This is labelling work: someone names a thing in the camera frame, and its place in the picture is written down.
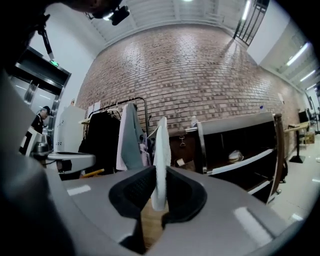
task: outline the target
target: metal rack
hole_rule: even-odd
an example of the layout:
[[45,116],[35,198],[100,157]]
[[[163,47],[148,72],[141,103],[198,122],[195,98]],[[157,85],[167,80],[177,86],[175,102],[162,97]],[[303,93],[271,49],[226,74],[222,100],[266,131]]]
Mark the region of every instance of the metal rack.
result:
[[132,101],[135,101],[135,100],[142,100],[144,102],[145,130],[146,130],[146,135],[149,136],[148,107],[147,107],[146,100],[144,98],[142,98],[142,97],[128,98],[126,100],[117,101],[116,103],[106,105],[106,106],[104,106],[104,107],[102,107],[100,109],[97,109],[97,110],[91,112],[89,114],[89,116],[88,116],[88,119],[91,117],[92,114],[94,114],[96,112],[99,112],[99,111],[102,111],[102,110],[106,110],[106,109],[109,109],[110,107],[117,106],[117,105],[120,105],[120,104],[123,104],[123,103],[127,103],[127,102],[132,102]]

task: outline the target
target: hanger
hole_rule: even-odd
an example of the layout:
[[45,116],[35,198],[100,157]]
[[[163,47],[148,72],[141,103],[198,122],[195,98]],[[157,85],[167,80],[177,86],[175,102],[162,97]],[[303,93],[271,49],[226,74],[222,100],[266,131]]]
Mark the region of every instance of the hanger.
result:
[[120,117],[120,119],[121,119],[121,114],[120,114],[120,111],[119,111],[119,108],[118,108],[118,102],[116,103],[115,108],[109,108],[106,111],[108,111],[108,112],[117,112],[119,117]]

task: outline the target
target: black stand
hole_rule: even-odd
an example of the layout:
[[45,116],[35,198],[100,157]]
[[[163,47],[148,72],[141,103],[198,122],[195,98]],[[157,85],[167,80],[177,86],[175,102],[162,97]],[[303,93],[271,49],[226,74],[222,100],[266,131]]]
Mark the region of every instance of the black stand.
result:
[[302,164],[306,157],[299,155],[299,152],[300,152],[299,130],[295,131],[295,136],[296,136],[296,155],[293,156],[289,162]]

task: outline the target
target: white wall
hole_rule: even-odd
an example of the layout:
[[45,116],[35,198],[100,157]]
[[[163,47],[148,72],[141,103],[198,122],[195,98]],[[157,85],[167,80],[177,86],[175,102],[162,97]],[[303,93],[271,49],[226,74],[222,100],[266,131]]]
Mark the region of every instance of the white wall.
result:
[[261,25],[247,49],[258,65],[276,44],[289,21],[290,16],[282,7],[275,0],[270,0]]
[[[77,100],[83,80],[92,62],[103,50],[105,41],[87,18],[62,4],[54,4],[47,9],[50,18],[46,31],[54,54],[54,60],[71,73],[57,111],[53,145],[56,145],[61,113],[72,99]],[[43,38],[35,34],[30,46],[49,60]]]

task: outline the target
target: white garment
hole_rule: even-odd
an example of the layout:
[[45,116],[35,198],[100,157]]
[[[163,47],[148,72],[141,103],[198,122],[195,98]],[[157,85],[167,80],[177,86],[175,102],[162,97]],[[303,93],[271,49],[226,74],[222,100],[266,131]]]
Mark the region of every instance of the white garment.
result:
[[123,107],[122,111],[122,117],[120,121],[120,128],[119,128],[119,139],[118,139],[118,148],[116,151],[116,169],[120,171],[126,171],[127,167],[121,157],[121,151],[122,151],[122,142],[124,138],[124,130],[125,130],[125,124],[126,124],[126,116],[127,116],[127,105]]
[[156,168],[156,185],[151,195],[152,207],[155,211],[163,211],[167,199],[167,166],[171,163],[171,150],[169,144],[169,132],[167,118],[163,117],[159,123],[155,138],[155,155],[153,165]]

